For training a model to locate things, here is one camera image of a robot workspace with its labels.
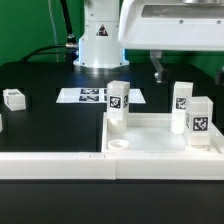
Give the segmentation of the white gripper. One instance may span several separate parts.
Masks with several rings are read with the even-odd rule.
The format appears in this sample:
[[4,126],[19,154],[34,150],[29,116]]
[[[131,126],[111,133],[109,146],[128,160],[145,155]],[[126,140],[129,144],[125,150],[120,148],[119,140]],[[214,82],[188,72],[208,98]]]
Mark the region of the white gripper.
[[124,0],[118,39],[151,50],[156,81],[166,83],[161,50],[224,51],[224,0]]

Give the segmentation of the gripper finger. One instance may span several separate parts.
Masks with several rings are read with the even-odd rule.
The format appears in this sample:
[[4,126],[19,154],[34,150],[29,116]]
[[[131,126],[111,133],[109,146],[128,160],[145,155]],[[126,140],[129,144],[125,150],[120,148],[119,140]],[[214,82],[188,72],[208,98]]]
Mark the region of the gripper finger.
[[224,85],[224,66],[217,71],[215,76],[215,83],[217,85]]

